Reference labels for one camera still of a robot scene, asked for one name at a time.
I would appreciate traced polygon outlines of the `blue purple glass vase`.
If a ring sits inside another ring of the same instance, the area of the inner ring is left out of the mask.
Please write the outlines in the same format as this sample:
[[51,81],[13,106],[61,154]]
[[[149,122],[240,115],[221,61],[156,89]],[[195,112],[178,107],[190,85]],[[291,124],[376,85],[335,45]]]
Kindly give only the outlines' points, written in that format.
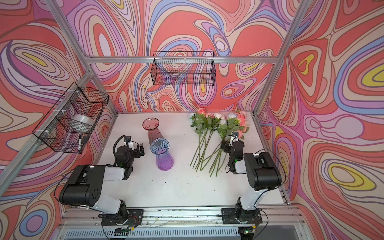
[[151,143],[150,150],[156,156],[157,168],[161,171],[168,171],[174,165],[169,149],[170,143],[166,139],[159,138]]

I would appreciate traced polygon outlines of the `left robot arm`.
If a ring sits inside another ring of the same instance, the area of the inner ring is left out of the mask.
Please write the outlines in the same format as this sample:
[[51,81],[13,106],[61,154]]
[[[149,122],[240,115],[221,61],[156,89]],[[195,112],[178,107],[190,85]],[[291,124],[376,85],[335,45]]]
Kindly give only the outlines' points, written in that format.
[[119,226],[121,232],[132,231],[141,225],[144,211],[129,211],[126,202],[107,195],[103,185],[127,181],[133,172],[134,160],[144,155],[143,144],[133,141],[130,136],[120,136],[113,146],[114,163],[77,166],[61,190],[59,202],[99,212],[102,227]]

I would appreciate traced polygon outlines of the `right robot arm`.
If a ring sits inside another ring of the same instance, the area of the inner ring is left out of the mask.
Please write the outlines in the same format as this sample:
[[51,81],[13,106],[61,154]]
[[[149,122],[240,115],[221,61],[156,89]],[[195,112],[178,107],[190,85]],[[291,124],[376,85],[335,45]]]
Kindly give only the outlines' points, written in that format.
[[266,193],[282,184],[282,176],[271,155],[267,152],[244,153],[242,141],[223,143],[222,149],[229,154],[228,169],[234,175],[246,175],[249,187],[238,198],[234,208],[222,208],[219,215],[223,224],[255,224],[262,221],[259,204]]

